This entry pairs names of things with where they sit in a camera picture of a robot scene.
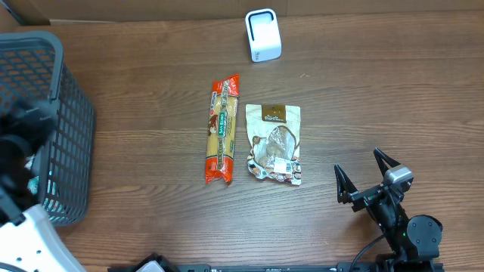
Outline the teal snack packet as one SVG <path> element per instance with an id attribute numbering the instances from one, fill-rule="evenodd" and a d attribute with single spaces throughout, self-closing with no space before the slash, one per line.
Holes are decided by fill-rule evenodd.
<path id="1" fill-rule="evenodd" d="M 30 178 L 30 180 L 28 181 L 27 188 L 34 196 L 40 196 L 40 177 L 35 173 L 35 170 L 38 168 L 38 166 L 39 162 L 36 162 L 35 156 L 30 156 L 27 158 L 25 168 L 29 169 L 34 174 L 34 177 Z M 64 206 L 60 203 L 59 200 L 49 199 L 50 196 L 59 196 L 59 192 L 57 190 L 57 183 L 53 182 L 51 179 L 48 179 L 46 190 L 47 196 L 43 197 L 40 200 L 44 209 L 47 212 L 64 212 Z"/>

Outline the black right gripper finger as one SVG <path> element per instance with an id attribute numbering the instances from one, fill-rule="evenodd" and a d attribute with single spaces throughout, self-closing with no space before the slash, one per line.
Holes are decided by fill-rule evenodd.
<path id="1" fill-rule="evenodd" d="M 379 170 L 380 170 L 382 176 L 384 176 L 384 177 L 387 175 L 387 172 L 390 169 L 395 168 L 396 166 L 400 165 L 399 162 L 397 162 L 396 160 L 394 160 L 390 156 L 386 155 L 378 147 L 376 147 L 374 149 L 373 153 L 374 153 L 374 157 L 375 157 L 375 159 L 377 161 Z"/>
<path id="2" fill-rule="evenodd" d="M 337 181 L 337 202 L 342 204 L 353 202 L 354 195 L 358 194 L 356 186 L 338 164 L 334 166 L 334 171 Z"/>

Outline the grey plastic basket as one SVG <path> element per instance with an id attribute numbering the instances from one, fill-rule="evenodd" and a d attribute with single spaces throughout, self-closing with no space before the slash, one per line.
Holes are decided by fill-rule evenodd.
<path id="1" fill-rule="evenodd" d="M 40 201 L 47 181 L 57 183 L 64 212 L 47 212 L 56 227 L 80 222 L 88 211 L 96 112 L 64 62 L 64 47 L 46 31 L 1 35 L 1 113 L 16 100 L 41 102 L 55 116 L 56 129 L 35 155 Z"/>

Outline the orange spaghetti packet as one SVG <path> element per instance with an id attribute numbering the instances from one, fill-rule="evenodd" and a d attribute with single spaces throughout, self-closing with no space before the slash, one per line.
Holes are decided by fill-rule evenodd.
<path id="1" fill-rule="evenodd" d="M 239 79 L 234 74 L 213 83 L 207 124 L 206 184 L 218 179 L 229 184 L 233 177 Z"/>

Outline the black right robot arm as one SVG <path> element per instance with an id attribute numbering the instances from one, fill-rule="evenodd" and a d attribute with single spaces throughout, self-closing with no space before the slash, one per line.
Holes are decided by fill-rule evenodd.
<path id="1" fill-rule="evenodd" d="M 443 226 L 429 215 L 408 217 L 401 202 L 411 188 L 413 172 L 382 150 L 376 148 L 374 157 L 383 180 L 375 187 L 358 191 L 343 169 L 336 164 L 337 202 L 351 203 L 352 210 L 366 210 L 378 225 L 382 234 L 367 244 L 350 264 L 340 264 L 341 271 L 443 271 L 439 257 Z M 388 254 L 379 254 L 375 261 L 361 263 L 359 260 L 370 248 L 386 240 L 391 248 Z"/>

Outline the brown white nut pouch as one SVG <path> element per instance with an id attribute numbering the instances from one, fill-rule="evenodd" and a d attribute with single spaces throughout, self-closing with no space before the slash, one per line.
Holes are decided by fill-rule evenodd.
<path id="1" fill-rule="evenodd" d="M 259 180 L 301 185 L 301 109 L 282 104 L 247 104 L 246 122 L 249 172 Z"/>

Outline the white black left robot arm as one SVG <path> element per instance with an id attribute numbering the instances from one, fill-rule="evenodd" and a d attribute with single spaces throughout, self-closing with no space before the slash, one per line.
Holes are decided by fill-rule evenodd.
<path id="1" fill-rule="evenodd" d="M 1 116 L 1 270 L 84 271 L 67 249 L 37 196 L 25 167 L 50 138 L 55 117 L 42 104 L 16 100 Z"/>

